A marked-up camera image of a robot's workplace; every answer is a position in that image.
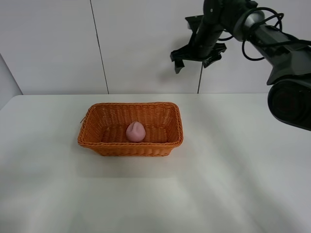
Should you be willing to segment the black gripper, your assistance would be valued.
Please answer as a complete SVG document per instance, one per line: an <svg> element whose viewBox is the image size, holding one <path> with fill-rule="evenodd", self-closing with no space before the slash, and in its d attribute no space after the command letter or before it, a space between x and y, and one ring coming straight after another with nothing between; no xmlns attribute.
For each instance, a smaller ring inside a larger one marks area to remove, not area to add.
<svg viewBox="0 0 311 233"><path fill-rule="evenodd" d="M183 46L170 54L174 70L179 74L185 67L184 60L202 62L207 68L221 60L221 53L227 47L225 43L216 43L223 30L234 34L234 28L245 14L244 0L206 0L203 6L203 18L196 35L189 46Z"/></svg>

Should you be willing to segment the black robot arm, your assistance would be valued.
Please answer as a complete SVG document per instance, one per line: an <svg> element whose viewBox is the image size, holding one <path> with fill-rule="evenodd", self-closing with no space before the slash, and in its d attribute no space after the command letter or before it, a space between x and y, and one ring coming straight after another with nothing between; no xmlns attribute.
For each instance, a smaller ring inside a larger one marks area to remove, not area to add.
<svg viewBox="0 0 311 233"><path fill-rule="evenodd" d="M253 0L207 0L203 14L188 17L192 35L187 45L170 54L176 73L184 61L204 67L219 61L225 52L223 32L250 42L261 58L272 65L268 107L279 121L304 130L311 128L311 43L283 32L283 14L259 7Z"/></svg>

